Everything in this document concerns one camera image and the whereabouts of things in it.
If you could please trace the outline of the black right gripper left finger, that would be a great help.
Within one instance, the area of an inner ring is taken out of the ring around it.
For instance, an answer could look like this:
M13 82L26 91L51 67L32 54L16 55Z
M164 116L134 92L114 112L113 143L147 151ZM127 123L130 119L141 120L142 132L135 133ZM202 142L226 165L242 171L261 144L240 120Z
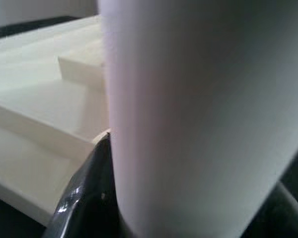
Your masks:
M110 133L71 177L44 231L45 238L123 238Z

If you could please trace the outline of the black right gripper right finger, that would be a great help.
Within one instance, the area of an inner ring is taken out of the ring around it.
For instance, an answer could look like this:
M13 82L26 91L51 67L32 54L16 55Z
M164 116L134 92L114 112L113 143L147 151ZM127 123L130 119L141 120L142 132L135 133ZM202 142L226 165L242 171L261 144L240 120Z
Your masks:
M298 238L298 202L278 183L245 230L247 238Z

